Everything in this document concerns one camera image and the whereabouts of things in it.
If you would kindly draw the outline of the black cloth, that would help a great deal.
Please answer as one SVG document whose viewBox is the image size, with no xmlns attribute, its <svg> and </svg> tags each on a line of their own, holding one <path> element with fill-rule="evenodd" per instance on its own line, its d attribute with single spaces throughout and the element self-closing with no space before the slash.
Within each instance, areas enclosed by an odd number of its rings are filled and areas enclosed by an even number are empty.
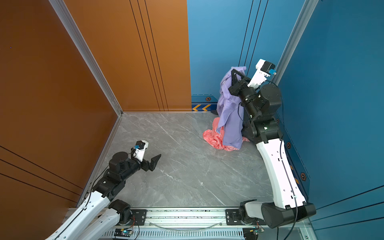
<svg viewBox="0 0 384 240">
<path fill-rule="evenodd" d="M 212 110 L 211 113 L 214 114 L 214 115 L 217 115 L 217 116 L 219 115 L 217 110 Z"/>
</svg>

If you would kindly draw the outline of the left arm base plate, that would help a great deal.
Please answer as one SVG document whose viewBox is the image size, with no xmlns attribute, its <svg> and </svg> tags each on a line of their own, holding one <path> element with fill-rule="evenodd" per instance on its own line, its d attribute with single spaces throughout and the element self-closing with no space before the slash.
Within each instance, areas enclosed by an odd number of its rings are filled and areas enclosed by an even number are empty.
<svg viewBox="0 0 384 240">
<path fill-rule="evenodd" d="M 129 211 L 124 211 L 120 213 L 118 226 L 144 226 L 147 212 L 146 209 L 131 209 Z"/>
</svg>

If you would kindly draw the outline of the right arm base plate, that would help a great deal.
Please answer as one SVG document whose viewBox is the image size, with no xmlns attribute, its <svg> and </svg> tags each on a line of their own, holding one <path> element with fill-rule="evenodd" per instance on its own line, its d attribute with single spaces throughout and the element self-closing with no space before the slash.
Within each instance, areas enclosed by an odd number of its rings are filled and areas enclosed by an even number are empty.
<svg viewBox="0 0 384 240">
<path fill-rule="evenodd" d="M 226 224 L 228 226 L 266 226 L 266 223 L 257 218 L 251 218 L 248 220 L 243 220 L 239 209 L 226 209 L 225 210 Z"/>
</svg>

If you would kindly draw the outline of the green circuit board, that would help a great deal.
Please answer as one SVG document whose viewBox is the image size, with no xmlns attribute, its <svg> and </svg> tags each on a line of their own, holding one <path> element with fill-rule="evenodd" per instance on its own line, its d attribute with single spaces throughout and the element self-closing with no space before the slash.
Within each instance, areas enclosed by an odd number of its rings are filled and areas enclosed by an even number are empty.
<svg viewBox="0 0 384 240">
<path fill-rule="evenodd" d="M 259 235 L 264 231 L 263 228 L 243 228 L 243 237 L 245 240 L 258 240 Z"/>
<path fill-rule="evenodd" d="M 115 229 L 114 238 L 115 239 L 126 239 L 131 238 L 134 235 L 134 231 L 132 229 Z"/>
</svg>

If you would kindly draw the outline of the pink cloth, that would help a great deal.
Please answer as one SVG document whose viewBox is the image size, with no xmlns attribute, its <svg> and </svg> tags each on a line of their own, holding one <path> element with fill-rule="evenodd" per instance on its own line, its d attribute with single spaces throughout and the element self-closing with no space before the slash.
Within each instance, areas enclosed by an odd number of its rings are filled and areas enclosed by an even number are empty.
<svg viewBox="0 0 384 240">
<path fill-rule="evenodd" d="M 243 142 L 250 142 L 242 136 L 239 125 L 219 126 L 220 118 L 213 120 L 212 129 L 203 133 L 203 139 L 213 148 L 228 152 L 239 150 Z"/>
</svg>

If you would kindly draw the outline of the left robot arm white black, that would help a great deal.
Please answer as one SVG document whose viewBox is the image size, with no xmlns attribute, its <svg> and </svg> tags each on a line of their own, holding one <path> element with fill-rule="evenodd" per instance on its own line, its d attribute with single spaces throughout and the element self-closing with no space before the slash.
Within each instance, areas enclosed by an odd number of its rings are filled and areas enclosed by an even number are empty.
<svg viewBox="0 0 384 240">
<path fill-rule="evenodd" d="M 151 161 L 140 160 L 134 153 L 118 152 L 109 168 L 92 187 L 86 200 L 49 237 L 49 240 L 97 240 L 119 222 L 131 220 L 131 206 L 115 197 L 126 180 L 139 170 L 153 171 L 162 155 Z"/>
</svg>

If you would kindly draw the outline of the left green circuit board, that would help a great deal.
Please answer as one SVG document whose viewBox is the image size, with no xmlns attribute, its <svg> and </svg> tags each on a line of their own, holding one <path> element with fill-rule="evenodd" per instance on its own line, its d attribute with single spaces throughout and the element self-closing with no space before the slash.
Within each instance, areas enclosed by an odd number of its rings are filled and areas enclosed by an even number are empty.
<svg viewBox="0 0 384 240">
<path fill-rule="evenodd" d="M 134 231 L 132 229 L 115 229 L 114 238 L 115 239 L 126 239 L 131 238 L 134 235 Z"/>
</svg>

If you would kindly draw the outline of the aluminium corner post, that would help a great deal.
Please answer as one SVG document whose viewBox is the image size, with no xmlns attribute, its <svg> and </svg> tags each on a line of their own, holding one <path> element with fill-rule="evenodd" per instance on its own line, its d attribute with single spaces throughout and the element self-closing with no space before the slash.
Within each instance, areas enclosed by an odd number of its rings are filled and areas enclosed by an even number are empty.
<svg viewBox="0 0 384 240">
<path fill-rule="evenodd" d="M 53 7 L 55 13 L 59 17 L 61 23 L 65 27 L 73 43 L 77 47 L 83 60 L 87 64 L 89 70 L 93 74 L 95 80 L 97 81 L 103 93 L 105 94 L 113 110 L 115 111 L 118 117 L 121 117 L 124 111 L 120 106 L 105 75 L 103 74 L 99 64 L 97 63 L 91 49 L 89 48 L 85 38 L 83 37 L 65 2 L 62 0 L 49 0 L 49 2 Z"/>
<path fill-rule="evenodd" d="M 319 0 L 305 0 L 300 14 L 295 22 L 291 35 L 287 41 L 283 54 L 277 66 L 277 73 L 273 82 L 278 85 L 288 67 L 288 64 L 300 42 L 300 39 L 313 15 Z"/>
</svg>

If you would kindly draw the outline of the left aluminium corner post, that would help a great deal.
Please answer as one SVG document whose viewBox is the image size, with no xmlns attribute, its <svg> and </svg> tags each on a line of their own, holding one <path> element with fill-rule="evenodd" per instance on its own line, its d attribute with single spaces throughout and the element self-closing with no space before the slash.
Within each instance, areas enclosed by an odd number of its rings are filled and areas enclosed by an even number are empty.
<svg viewBox="0 0 384 240">
<path fill-rule="evenodd" d="M 103 74 L 99 64 L 97 63 L 91 49 L 89 48 L 85 38 L 83 37 L 65 2 L 62 0 L 49 0 L 49 2 L 53 7 L 55 13 L 59 17 L 61 23 L 65 27 L 73 43 L 77 47 L 83 60 L 87 64 L 89 70 L 93 74 L 95 80 L 97 81 L 103 93 L 105 94 L 113 110 L 115 111 L 118 117 L 121 117 L 124 111 L 120 106 L 105 75 Z"/>
</svg>

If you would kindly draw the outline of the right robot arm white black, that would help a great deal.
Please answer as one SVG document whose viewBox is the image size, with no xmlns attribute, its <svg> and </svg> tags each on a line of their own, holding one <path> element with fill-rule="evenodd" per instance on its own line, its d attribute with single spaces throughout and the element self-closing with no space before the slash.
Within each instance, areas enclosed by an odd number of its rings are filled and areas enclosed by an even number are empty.
<svg viewBox="0 0 384 240">
<path fill-rule="evenodd" d="M 291 170 L 275 112 L 282 107 L 282 95 L 275 84 L 258 87 L 250 85 L 251 79 L 237 70 L 231 71 L 231 95 L 239 97 L 245 108 L 243 134 L 255 144 L 265 163 L 273 190 L 273 202 L 257 200 L 240 204 L 239 215 L 244 224 L 262 220 L 271 229 L 307 219 L 316 214 L 316 207 L 309 203 Z"/>
</svg>

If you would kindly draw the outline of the right green circuit board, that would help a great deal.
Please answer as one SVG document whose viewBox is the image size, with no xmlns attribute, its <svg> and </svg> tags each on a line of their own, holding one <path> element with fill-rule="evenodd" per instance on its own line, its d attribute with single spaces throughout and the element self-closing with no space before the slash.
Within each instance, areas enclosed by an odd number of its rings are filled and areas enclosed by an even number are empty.
<svg viewBox="0 0 384 240">
<path fill-rule="evenodd" d="M 245 240 L 258 240 L 259 235 L 264 231 L 263 228 L 243 228 L 243 237 Z"/>
</svg>

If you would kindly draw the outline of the right aluminium corner post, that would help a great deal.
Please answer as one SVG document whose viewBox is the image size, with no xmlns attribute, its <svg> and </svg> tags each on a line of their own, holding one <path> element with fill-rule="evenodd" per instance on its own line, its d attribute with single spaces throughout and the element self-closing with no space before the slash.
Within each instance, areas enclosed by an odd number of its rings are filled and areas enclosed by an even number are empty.
<svg viewBox="0 0 384 240">
<path fill-rule="evenodd" d="M 273 82 L 278 85 L 288 67 L 288 64 L 300 42 L 300 39 L 313 15 L 319 0 L 305 0 L 300 14 L 295 22 L 291 35 L 287 41 L 283 54 L 277 66 L 277 73 Z"/>
</svg>

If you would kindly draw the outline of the aluminium mounting rail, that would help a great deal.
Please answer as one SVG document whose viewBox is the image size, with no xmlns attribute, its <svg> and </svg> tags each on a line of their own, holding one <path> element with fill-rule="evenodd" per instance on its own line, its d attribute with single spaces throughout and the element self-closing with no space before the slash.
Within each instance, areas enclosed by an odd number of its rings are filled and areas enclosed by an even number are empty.
<svg viewBox="0 0 384 240">
<path fill-rule="evenodd" d="M 216 226 L 223 228 L 235 227 L 228 226 L 226 224 L 226 209 L 238 208 L 148 208 L 146 209 L 148 212 L 145 225 L 139 227 L 156 227 L 169 231 L 183 231 L 187 229 L 196 231 L 198 229 L 202 230 L 214 228 Z M 83 209 L 77 209 L 73 212 L 73 214 L 62 224 L 56 233 L 74 233 L 74 237 L 76 238 L 90 227 L 96 228 L 96 230 L 102 234 L 111 228 L 133 229 L 133 227 L 137 227 L 135 225 L 118 226 L 120 214 L 118 214 L 114 209 L 102 209 L 101 212 L 96 214 L 94 218 L 90 218 L 88 220 L 85 220 L 83 217 L 77 215 L 79 212 L 83 211 Z M 266 223 L 266 226 L 259 225 L 260 228 L 266 228 L 268 226 L 267 222 L 265 220 L 263 221 Z"/>
</svg>

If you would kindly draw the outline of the purple cloth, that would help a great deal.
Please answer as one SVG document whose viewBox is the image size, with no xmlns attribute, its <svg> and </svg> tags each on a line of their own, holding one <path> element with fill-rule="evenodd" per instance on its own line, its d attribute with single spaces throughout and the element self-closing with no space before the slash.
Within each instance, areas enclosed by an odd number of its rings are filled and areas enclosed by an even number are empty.
<svg viewBox="0 0 384 240">
<path fill-rule="evenodd" d="M 243 144 L 244 108 L 239 97 L 230 93 L 232 70 L 244 73 L 246 67 L 232 67 L 220 83 L 220 97 L 217 103 L 219 122 L 216 132 L 223 136 L 223 145 L 240 149 Z"/>
</svg>

